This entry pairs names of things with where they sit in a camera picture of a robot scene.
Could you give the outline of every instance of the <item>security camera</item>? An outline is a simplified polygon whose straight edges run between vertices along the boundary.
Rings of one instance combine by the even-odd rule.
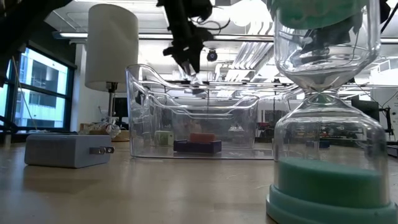
[[[209,62],[215,62],[217,60],[217,53],[216,50],[211,49],[209,50],[209,53],[207,54],[207,61]]]

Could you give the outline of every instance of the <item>gray power adapter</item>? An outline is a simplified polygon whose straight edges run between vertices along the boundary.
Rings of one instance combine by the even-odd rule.
[[[114,152],[106,135],[31,134],[26,139],[28,165],[81,168],[109,162]]]

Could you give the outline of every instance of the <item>plastic container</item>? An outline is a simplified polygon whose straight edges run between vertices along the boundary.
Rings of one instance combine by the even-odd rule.
[[[275,63],[305,99],[275,127],[268,215],[279,224],[396,224],[384,129],[337,94],[377,57],[379,1],[275,0],[273,13]]]
[[[257,107],[264,97],[244,93],[238,96],[237,91],[248,90],[241,86],[172,85],[146,65],[132,65],[126,73],[131,156],[272,159],[271,145],[256,149],[254,143]],[[221,97],[221,91],[234,94]],[[279,96],[279,103],[285,106],[281,99]],[[222,151],[216,154],[174,151],[174,140],[189,141],[195,133],[214,135],[215,141],[222,142]]]

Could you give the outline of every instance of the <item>desk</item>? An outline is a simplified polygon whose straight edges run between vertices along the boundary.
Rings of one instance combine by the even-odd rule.
[[[131,159],[116,143],[108,164],[26,166],[24,145],[0,147],[0,223],[264,223],[272,161]],[[398,162],[390,160],[398,201]],[[267,218],[266,224],[274,224]]]

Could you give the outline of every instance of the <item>white lamp shade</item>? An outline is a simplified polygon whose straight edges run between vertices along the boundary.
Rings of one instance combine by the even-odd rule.
[[[126,92],[126,72],[138,61],[138,19],[125,8],[97,4],[88,11],[85,86],[108,91],[107,82]]]

